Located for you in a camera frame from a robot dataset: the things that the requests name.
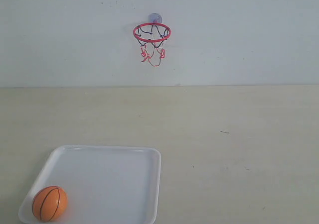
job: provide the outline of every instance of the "plastic tray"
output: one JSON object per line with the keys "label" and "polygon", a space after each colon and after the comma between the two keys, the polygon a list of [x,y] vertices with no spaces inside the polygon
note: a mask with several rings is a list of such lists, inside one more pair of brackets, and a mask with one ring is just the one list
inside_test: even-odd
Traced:
{"label": "plastic tray", "polygon": [[160,153],[152,148],[66,145],[55,149],[19,209],[26,224],[34,195],[59,186],[68,207],[59,224],[153,224],[158,206]]}

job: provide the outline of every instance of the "white wall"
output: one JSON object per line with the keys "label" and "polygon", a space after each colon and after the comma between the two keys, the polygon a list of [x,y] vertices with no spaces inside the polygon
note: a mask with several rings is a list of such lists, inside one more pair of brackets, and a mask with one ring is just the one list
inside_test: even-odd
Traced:
{"label": "white wall", "polygon": [[[132,29],[172,28],[158,68]],[[319,0],[0,0],[0,87],[318,83]]]}

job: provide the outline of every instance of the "foam basketball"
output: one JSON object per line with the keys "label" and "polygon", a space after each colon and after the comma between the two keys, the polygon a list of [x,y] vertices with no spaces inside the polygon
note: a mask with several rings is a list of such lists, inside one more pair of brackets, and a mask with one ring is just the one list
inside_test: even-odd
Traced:
{"label": "foam basketball", "polygon": [[39,221],[54,221],[64,213],[67,202],[66,193],[62,188],[57,186],[46,187],[35,195],[32,212]]}

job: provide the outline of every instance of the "beige table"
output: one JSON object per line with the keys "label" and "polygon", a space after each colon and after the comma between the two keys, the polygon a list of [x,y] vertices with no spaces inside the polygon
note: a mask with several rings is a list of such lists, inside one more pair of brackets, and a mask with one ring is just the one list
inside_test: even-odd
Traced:
{"label": "beige table", "polygon": [[319,223],[319,86],[0,89],[1,223],[65,144],[157,148],[157,224]]}

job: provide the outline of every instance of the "mini basketball hoop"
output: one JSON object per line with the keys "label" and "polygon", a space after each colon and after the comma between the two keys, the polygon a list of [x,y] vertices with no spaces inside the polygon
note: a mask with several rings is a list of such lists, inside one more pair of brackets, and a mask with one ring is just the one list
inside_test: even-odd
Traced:
{"label": "mini basketball hoop", "polygon": [[[170,28],[156,20],[136,26],[133,35],[141,45],[141,56],[144,58],[142,62],[147,60],[152,66],[159,66],[161,59],[165,58],[163,47],[170,34]],[[159,62],[154,65],[152,60],[155,57],[159,57]]]}

